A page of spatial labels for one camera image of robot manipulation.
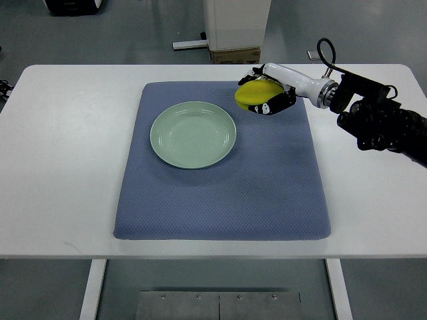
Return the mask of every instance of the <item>blue placemat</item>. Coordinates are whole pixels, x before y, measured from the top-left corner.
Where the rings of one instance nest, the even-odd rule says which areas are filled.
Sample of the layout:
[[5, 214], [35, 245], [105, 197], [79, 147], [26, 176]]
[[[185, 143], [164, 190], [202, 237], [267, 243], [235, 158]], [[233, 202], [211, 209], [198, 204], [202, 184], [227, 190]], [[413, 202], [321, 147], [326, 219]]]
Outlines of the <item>blue placemat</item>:
[[[237, 106], [237, 89], [234, 82], [145, 86], [117, 207], [117, 238], [306, 240], [330, 234], [303, 101], [277, 115], [257, 115]], [[211, 167], [178, 169], [151, 148], [155, 118], [185, 101], [218, 105], [236, 123], [234, 148]]]

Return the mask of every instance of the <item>yellow object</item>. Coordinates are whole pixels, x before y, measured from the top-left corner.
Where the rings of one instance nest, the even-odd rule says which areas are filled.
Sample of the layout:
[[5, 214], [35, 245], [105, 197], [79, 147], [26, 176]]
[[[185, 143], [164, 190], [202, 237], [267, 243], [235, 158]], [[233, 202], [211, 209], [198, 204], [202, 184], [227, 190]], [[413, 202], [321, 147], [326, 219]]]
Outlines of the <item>yellow object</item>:
[[249, 110], [250, 105], [260, 105], [284, 92], [284, 88], [271, 80], [253, 80], [242, 85], [234, 95], [239, 107]]

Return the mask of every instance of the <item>ceramic plate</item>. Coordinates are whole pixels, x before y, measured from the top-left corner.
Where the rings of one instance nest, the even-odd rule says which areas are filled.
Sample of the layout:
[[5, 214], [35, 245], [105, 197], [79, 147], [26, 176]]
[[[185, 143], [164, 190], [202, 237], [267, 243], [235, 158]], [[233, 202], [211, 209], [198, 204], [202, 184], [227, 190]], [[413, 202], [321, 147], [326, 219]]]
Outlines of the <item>ceramic plate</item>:
[[223, 159], [236, 141], [230, 115], [211, 103], [190, 101], [162, 112], [151, 126], [151, 146], [165, 162], [199, 169]]

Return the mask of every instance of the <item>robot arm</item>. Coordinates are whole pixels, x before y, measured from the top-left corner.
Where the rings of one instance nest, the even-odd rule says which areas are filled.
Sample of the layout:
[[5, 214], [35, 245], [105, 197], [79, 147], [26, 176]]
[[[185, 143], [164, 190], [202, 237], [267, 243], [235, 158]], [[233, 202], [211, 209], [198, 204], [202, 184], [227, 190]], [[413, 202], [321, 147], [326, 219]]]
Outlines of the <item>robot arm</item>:
[[[332, 63], [324, 59], [320, 44], [326, 41], [332, 50]], [[295, 97], [308, 98], [312, 105], [318, 108], [329, 108], [338, 114], [337, 124], [357, 138], [360, 150], [389, 150], [402, 153], [411, 160], [427, 168], [427, 119], [416, 112], [400, 109], [401, 104], [395, 100], [397, 89], [391, 85], [383, 85], [373, 80], [355, 75], [334, 65], [335, 49], [328, 39], [320, 39], [318, 53], [328, 66], [326, 74], [320, 79], [312, 79], [293, 69], [266, 63], [253, 68], [239, 82], [242, 87], [260, 79], [274, 81], [284, 88], [286, 94], [285, 107], [273, 107], [269, 113], [258, 112], [258, 108], [248, 108], [261, 114], [271, 115], [280, 112], [293, 103]], [[340, 84], [329, 78], [332, 70], [342, 75]], [[387, 98], [391, 89], [395, 96]], [[350, 104], [354, 94], [362, 97], [350, 107], [350, 112], [344, 111]], [[269, 103], [284, 103], [283, 99], [271, 98]]]

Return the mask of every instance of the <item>table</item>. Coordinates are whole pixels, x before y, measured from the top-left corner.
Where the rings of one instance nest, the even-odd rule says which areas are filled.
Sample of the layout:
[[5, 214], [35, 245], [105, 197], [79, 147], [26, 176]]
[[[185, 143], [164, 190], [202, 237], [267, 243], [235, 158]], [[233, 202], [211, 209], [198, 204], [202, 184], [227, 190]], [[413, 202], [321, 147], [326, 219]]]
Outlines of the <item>table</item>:
[[[323, 65], [290, 65], [320, 77]], [[0, 114], [0, 257], [427, 257], [427, 170], [359, 151], [306, 100], [332, 234], [319, 241], [124, 241], [112, 231], [139, 98], [155, 81], [237, 81], [249, 65], [35, 65]], [[427, 115], [403, 65], [344, 65], [395, 85]], [[332, 77], [339, 79], [339, 73]]]

